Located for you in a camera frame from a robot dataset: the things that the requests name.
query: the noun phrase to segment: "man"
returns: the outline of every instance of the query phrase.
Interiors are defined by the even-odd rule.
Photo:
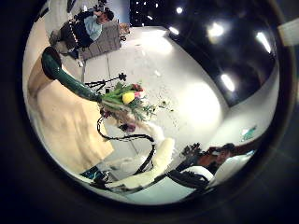
[[[73,49],[87,48],[102,33],[102,25],[112,21],[114,13],[108,8],[104,12],[81,12],[67,21],[60,30],[50,35],[50,44],[60,53],[67,54]]]
[[[206,167],[208,171],[214,175],[219,169],[219,167],[222,164],[224,164],[224,162],[228,158],[232,157],[234,149],[235,149],[235,145],[232,143],[225,144],[223,147],[217,149],[217,151],[219,151],[220,154],[217,156],[215,161],[213,161]]]

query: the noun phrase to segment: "black frame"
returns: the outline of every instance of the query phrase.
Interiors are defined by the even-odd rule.
[[[298,173],[295,171],[298,171],[298,166],[288,159],[298,158],[299,111],[295,104],[297,89],[292,49],[278,50],[282,65],[280,74],[284,74],[284,77],[279,83],[278,109],[261,144],[264,150],[258,150],[253,160],[238,175],[191,202],[154,207],[121,204],[91,193],[77,184],[41,146],[24,107],[21,65],[26,39],[35,19],[33,15],[41,9],[42,2],[5,1],[2,4],[4,9],[9,9],[6,12],[8,15],[21,18],[9,24],[1,20],[3,30],[14,31],[14,35],[9,32],[2,40],[5,44],[2,50],[7,52],[2,55],[6,57],[2,62],[7,63],[2,64],[4,74],[1,80],[1,95],[4,97],[1,136],[5,145],[0,150],[0,165],[2,179],[6,180],[1,186],[2,218],[8,218],[10,223],[24,220],[31,223],[84,223],[86,220],[101,223],[277,223],[280,218],[286,221],[296,216]],[[284,13],[289,15],[288,10],[284,10]],[[269,194],[263,189],[263,183],[272,186],[266,189],[270,191]],[[227,206],[233,209],[232,215],[225,210]]]

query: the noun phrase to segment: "dark clothing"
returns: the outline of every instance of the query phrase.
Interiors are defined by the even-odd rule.
[[[217,165],[217,163],[215,161],[213,161],[206,167],[206,169],[214,175],[214,174],[216,174],[217,170],[219,169],[219,166]]]
[[[185,170],[185,169],[187,169],[187,168],[189,168],[189,167],[191,167],[191,166],[196,165],[197,162],[198,162],[198,157],[195,157],[195,156],[194,156],[194,157],[189,156],[189,157],[186,158],[185,161],[183,161],[183,162],[176,168],[176,170],[181,172],[181,171],[183,171],[183,170]]]
[[[78,46],[71,30],[71,26],[67,21],[64,26],[60,29],[61,31],[61,39],[65,42],[66,47],[68,49],[73,49]]]
[[[93,40],[87,34],[84,19],[93,16],[93,11],[86,11],[79,13],[75,19],[78,20],[76,23],[72,23],[73,32],[78,40],[78,45],[81,48],[87,48],[91,45]]]

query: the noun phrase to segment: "flower bouquet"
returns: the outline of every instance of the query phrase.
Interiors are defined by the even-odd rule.
[[[113,91],[102,95],[99,106],[103,118],[113,117],[128,133],[134,132],[136,126],[142,126],[143,121],[149,121],[157,108],[148,103],[140,84],[125,85],[120,82]]]

